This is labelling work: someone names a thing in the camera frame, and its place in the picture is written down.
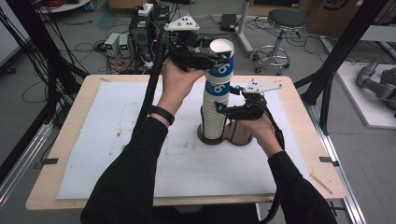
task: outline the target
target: white paper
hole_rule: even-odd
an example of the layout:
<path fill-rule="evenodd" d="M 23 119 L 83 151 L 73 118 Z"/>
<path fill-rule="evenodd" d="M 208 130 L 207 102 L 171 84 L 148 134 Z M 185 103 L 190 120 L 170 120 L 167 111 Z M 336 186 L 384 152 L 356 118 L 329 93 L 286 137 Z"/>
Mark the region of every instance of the white paper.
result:
<path fill-rule="evenodd" d="M 104 82 L 96 95 L 66 166 L 57 199 L 88 199 L 107 166 L 128 144 L 147 83 Z M 205 84 L 196 83 L 176 114 L 158 159 L 155 197 L 275 193 L 267 158 L 253 140 L 237 147 L 224 141 L 208 146 L 197 137 Z M 154 104 L 162 92 L 158 85 Z M 309 180 L 299 148 L 276 91 L 265 93 L 268 106 L 285 136 L 286 150 Z M 230 95 L 229 105 L 243 96 Z"/>

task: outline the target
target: wooden table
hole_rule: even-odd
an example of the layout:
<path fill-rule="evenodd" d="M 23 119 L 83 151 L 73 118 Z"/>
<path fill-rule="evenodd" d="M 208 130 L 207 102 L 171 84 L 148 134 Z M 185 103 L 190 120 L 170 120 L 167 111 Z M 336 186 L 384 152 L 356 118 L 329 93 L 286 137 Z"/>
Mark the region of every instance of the wooden table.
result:
<path fill-rule="evenodd" d="M 332 163 L 321 162 L 319 157 L 328 157 L 317 131 L 306 113 L 300 96 L 288 77 L 252 77 L 235 76 L 232 83 L 249 82 L 252 78 L 282 84 L 277 90 L 278 97 L 287 114 L 291 130 L 301 150 L 305 167 L 311 176 L 311 183 L 325 199 L 342 199 L 346 196 L 344 187 L 335 172 Z M 78 93 L 58 138 L 49 154 L 49 158 L 59 158 L 56 164 L 45 165 L 26 202 L 29 210 L 82 208 L 87 200 L 57 200 L 65 166 L 70 152 L 79 135 L 79 130 L 92 106 L 98 88 L 102 82 L 147 82 L 149 76 L 88 76 Z M 212 204 L 212 203 L 258 203 L 271 202 L 273 197 L 263 195 L 206 196 L 188 198 L 154 199 L 154 205 Z"/>

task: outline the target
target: rolling stool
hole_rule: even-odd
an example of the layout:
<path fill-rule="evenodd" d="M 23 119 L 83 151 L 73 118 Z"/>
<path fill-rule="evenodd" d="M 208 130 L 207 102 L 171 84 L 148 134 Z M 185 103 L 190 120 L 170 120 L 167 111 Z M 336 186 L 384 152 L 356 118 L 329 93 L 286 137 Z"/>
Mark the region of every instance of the rolling stool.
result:
<path fill-rule="evenodd" d="M 268 22 L 276 29 L 280 30 L 280 34 L 276 39 L 274 46 L 264 46 L 256 50 L 253 54 L 253 61 L 258 61 L 255 72 L 260 73 L 262 68 L 260 64 L 267 63 L 279 67 L 278 76 L 282 75 L 282 67 L 289 68 L 290 56 L 280 48 L 283 34 L 286 32 L 297 32 L 305 26 L 305 18 L 300 13 L 288 9 L 274 9 L 268 13 Z"/>

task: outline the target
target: hand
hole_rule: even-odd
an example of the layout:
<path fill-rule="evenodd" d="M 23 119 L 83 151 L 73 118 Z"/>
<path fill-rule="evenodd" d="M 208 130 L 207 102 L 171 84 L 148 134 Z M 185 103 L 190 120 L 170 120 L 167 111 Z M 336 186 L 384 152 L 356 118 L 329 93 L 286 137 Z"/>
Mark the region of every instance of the hand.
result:
<path fill-rule="evenodd" d="M 163 68 L 163 95 L 158 106 L 175 115 L 184 98 L 189 95 L 195 81 L 206 73 L 205 70 L 185 72 L 171 60 L 167 60 Z"/>
<path fill-rule="evenodd" d="M 251 132 L 268 158 L 283 150 L 275 138 L 274 127 L 265 114 L 255 120 L 238 120 L 238 123 Z"/>

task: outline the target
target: white bracket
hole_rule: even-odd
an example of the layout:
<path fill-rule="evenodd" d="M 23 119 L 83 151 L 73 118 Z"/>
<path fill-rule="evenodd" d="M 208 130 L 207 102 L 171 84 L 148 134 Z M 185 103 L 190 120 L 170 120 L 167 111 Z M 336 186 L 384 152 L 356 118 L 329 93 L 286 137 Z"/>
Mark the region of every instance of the white bracket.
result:
<path fill-rule="evenodd" d="M 154 5 L 145 3 L 145 5 L 143 5 L 143 10 L 139 10 L 137 14 L 139 16 L 148 17 L 152 9 L 154 9 Z"/>
<path fill-rule="evenodd" d="M 184 16 L 171 23 L 166 23 L 163 28 L 165 31 L 189 31 L 199 30 L 198 23 L 191 16 Z"/>
<path fill-rule="evenodd" d="M 265 91 L 273 91 L 282 88 L 282 84 L 274 83 L 274 82 L 265 82 L 261 80 L 251 81 L 246 85 L 243 90 L 244 93 L 261 93 Z"/>

